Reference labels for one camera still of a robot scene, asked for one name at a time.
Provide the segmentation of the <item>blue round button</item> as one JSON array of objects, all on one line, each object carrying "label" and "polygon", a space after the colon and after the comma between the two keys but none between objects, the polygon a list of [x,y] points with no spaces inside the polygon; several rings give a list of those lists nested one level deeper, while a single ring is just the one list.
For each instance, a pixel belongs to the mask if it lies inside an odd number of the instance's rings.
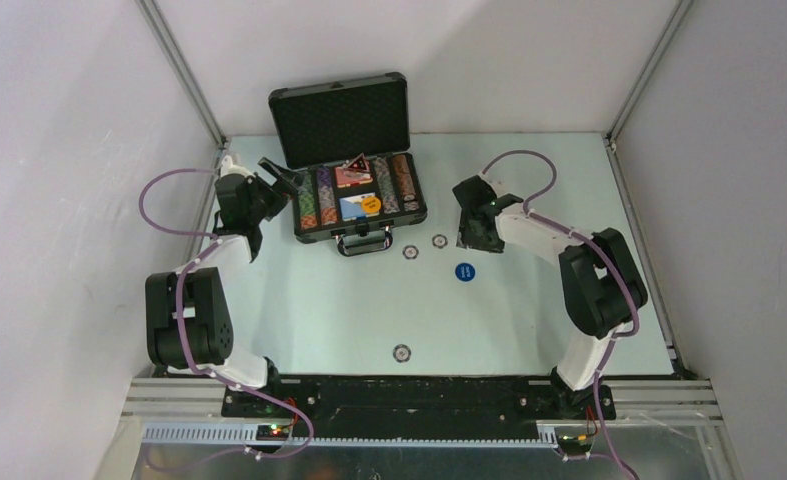
[{"label": "blue round button", "polygon": [[470,282],[476,277],[475,267],[468,262],[461,262],[455,266],[455,277],[461,282]]}]

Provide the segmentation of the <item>red playing card box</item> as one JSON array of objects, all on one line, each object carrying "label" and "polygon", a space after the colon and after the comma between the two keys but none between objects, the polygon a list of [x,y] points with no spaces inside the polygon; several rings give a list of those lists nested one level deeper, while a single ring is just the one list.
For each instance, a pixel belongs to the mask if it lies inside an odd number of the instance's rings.
[{"label": "red playing card box", "polygon": [[337,187],[346,189],[359,185],[370,184],[373,181],[371,170],[368,168],[346,168],[338,166],[334,169]]}]

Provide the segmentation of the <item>triangular dealer button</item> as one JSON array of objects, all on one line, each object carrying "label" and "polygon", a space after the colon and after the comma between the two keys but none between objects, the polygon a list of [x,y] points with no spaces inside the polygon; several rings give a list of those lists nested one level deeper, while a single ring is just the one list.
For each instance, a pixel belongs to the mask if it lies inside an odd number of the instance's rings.
[{"label": "triangular dealer button", "polygon": [[342,165],[342,169],[354,175],[364,175],[370,173],[369,161],[364,153],[361,153],[356,157],[347,160]]}]

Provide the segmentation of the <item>black poker set case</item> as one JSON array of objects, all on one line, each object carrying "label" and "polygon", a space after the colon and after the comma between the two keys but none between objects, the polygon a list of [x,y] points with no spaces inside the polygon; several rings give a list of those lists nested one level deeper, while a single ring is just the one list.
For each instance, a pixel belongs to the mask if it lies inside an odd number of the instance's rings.
[{"label": "black poker set case", "polygon": [[389,249],[428,206],[410,152],[408,82],[400,72],[280,88],[268,97],[289,170],[303,244],[334,241],[343,257]]}]

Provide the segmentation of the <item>orange round button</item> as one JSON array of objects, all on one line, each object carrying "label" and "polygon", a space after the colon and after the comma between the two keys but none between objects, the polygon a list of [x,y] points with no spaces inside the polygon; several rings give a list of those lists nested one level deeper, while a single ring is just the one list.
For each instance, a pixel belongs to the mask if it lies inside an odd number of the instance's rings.
[{"label": "orange round button", "polygon": [[367,216],[378,214],[381,211],[382,207],[383,207],[382,201],[374,195],[366,196],[361,200],[361,209],[363,213]]}]

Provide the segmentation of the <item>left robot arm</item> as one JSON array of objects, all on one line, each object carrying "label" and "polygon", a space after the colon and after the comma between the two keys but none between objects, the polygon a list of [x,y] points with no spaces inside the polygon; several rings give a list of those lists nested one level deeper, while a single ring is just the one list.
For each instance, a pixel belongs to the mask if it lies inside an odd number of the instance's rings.
[{"label": "left robot arm", "polygon": [[267,158],[258,164],[273,176],[272,182],[243,166],[233,152],[208,170],[216,211],[208,230],[192,234],[205,245],[176,269],[147,278],[146,336],[154,365],[214,378],[234,390],[249,388],[247,404],[268,417],[283,408],[285,390],[269,379],[267,358],[235,346],[218,264],[231,258],[254,262],[263,241],[262,222],[275,218],[297,197],[303,179]]}]

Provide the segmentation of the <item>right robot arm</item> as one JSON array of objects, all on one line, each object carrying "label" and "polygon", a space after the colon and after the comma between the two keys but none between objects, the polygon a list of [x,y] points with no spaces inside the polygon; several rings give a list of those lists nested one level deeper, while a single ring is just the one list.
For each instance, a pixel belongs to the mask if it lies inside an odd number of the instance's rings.
[{"label": "right robot arm", "polygon": [[460,207],[458,244],[501,253],[506,245],[524,248],[554,265],[574,332],[554,369],[559,380],[550,392],[554,411],[575,418],[591,403],[588,387],[600,378],[615,341],[635,335],[648,291],[625,237],[613,228],[586,232],[528,209],[481,175],[456,185]]}]

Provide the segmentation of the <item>poker chip middle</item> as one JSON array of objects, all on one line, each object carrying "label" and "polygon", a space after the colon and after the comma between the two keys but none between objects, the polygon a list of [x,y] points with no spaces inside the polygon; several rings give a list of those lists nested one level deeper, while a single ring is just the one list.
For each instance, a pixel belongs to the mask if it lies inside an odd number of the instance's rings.
[{"label": "poker chip middle", "polygon": [[443,249],[448,245],[448,238],[443,234],[436,234],[432,237],[432,245],[435,248]]}]

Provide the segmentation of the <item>poker chip near disc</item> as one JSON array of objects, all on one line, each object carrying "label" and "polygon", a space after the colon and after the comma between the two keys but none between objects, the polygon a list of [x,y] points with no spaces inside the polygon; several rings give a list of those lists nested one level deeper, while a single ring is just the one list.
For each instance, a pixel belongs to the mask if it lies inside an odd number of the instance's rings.
[{"label": "poker chip near disc", "polygon": [[418,250],[418,248],[417,248],[416,246],[414,246],[414,245],[406,245],[406,246],[405,246],[405,247],[402,249],[402,255],[403,255],[403,257],[404,257],[405,259],[407,259],[407,260],[414,260],[414,259],[416,259],[416,258],[418,257],[418,255],[419,255],[419,250]]}]

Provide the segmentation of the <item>blue playing card box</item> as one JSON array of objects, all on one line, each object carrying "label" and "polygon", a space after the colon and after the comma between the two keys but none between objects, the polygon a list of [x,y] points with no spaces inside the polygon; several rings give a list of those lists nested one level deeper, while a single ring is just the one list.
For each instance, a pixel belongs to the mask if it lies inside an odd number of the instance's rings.
[{"label": "blue playing card box", "polygon": [[369,218],[378,215],[380,212],[376,215],[367,216],[363,213],[361,209],[361,200],[369,195],[374,195],[374,194],[372,193],[358,194],[358,195],[340,198],[339,207],[340,207],[341,220],[343,222],[347,222],[347,221]]}]

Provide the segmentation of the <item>poker chip front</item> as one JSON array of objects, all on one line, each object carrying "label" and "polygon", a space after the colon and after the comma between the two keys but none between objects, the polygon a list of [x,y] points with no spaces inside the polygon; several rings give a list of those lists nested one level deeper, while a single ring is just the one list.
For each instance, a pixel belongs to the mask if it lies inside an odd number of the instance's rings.
[{"label": "poker chip front", "polygon": [[408,362],[411,358],[412,351],[409,346],[405,344],[398,344],[394,347],[392,356],[397,363]]}]

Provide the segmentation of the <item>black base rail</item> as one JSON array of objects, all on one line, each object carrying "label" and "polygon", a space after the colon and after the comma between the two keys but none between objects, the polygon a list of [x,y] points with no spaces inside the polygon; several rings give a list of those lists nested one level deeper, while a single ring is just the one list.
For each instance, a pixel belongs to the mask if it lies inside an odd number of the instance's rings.
[{"label": "black base rail", "polygon": [[536,440],[546,421],[616,417],[611,389],[551,376],[287,375],[265,393],[307,415],[318,441]]}]

